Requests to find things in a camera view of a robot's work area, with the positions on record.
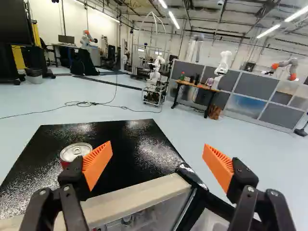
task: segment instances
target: fluorescent light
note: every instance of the fluorescent light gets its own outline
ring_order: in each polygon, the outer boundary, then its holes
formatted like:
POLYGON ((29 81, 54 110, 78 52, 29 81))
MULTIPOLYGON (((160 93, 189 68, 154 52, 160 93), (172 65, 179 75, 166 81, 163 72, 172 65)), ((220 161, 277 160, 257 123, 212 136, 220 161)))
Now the fluorescent light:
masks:
POLYGON ((164 7, 165 9, 167 9, 167 5, 166 3, 164 2, 164 0, 158 0, 160 2, 160 4, 162 5, 162 7, 164 7))
POLYGON ((117 23, 120 23, 119 20, 116 20, 115 18, 113 18, 113 17, 107 15, 106 13, 104 13, 104 12, 101 12, 101 13, 102 13, 104 16, 106 16, 106 18, 109 18, 109 19, 111 19, 111 20, 113 20, 113 21, 115 21, 115 22, 117 22, 117 23))
POLYGON ((261 38, 261 37, 263 37, 263 36, 269 34, 270 32, 276 30, 276 29, 279 28, 279 27, 280 27, 280 24, 277 24, 277 25, 271 27, 270 29, 264 31, 262 34, 259 34, 259 35, 257 36, 257 39, 259 39, 259 38, 261 38))
POLYGON ((286 18, 284 21, 288 23, 306 12, 308 12, 308 6, 305 6, 303 9, 300 9, 299 11, 295 12, 290 17, 286 18))
POLYGON ((173 21, 175 27, 176 27, 177 29, 179 29, 180 26, 179 26, 177 20, 175 19, 174 15, 173 15, 173 13, 172 13, 171 11, 169 11, 169 16, 170 16, 170 18, 172 19, 172 21, 173 21))

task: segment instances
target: camera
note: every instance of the camera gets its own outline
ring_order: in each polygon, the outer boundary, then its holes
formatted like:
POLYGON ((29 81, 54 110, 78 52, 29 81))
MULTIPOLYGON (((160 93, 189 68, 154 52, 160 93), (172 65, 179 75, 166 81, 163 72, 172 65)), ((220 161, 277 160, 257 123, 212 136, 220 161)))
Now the camera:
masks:
POLYGON ((224 0, 219 0, 219 1, 217 2, 217 5, 218 5, 218 6, 222 6, 223 3, 224 3, 224 0))

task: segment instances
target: caster wheel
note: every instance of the caster wheel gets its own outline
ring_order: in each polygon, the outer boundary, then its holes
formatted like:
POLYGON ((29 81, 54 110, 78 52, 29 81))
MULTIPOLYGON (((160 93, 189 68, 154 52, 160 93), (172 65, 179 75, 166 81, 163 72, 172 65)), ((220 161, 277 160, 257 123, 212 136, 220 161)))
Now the caster wheel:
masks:
POLYGON ((20 80, 15 79, 15 80, 13 81, 13 84, 14 84, 14 85, 20 85, 20 80))
POLYGON ((25 77, 20 77, 19 80, 20 80, 21 82, 24 82, 24 81, 26 80, 26 78, 25 78, 25 77))

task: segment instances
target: black table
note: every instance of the black table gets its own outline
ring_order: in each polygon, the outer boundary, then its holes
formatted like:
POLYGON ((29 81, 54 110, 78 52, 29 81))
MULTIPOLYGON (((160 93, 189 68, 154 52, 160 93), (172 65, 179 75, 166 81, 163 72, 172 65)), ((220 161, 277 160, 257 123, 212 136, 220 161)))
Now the black table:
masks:
POLYGON ((33 192, 58 187, 60 151, 76 142, 111 141, 113 157, 91 196, 175 172, 182 157, 152 119, 40 126, 0 186, 0 219, 20 215, 33 192))
POLYGON ((174 102, 173 102, 173 105, 171 106, 171 108, 175 108, 178 104, 177 100, 178 100, 178 95, 179 95, 179 91, 180 91, 180 87, 182 85, 185 85, 185 86, 191 86, 191 87, 195 87, 195 88, 199 88, 199 89, 204 89, 204 90, 208 90, 209 92, 211 92, 211 98, 210 98, 210 101, 208 102, 208 105, 206 107, 206 110, 204 111, 204 118, 207 118, 208 116, 208 112, 209 112, 209 109, 210 109, 210 105, 212 105, 212 102, 213 102, 213 99, 214 99, 214 96, 217 92, 219 92, 219 90, 216 90, 216 89, 211 89, 209 86, 206 86, 204 84, 199 84, 199 85, 195 85, 194 83, 190 83, 188 81, 182 81, 182 80, 176 80, 175 81, 177 84, 178 84, 178 87, 177 87, 177 92, 175 94, 175 97, 174 97, 174 102))

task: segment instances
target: bottle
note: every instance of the bottle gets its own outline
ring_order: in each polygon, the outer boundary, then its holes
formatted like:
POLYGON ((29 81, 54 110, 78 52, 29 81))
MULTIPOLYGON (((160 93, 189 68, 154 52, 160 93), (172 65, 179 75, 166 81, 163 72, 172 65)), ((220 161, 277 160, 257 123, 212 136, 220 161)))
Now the bottle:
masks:
POLYGON ((183 71, 182 71, 182 74, 181 74, 180 80, 181 80, 181 81, 183 81, 183 80, 184 80, 184 78, 185 78, 185 72, 183 72, 183 71))

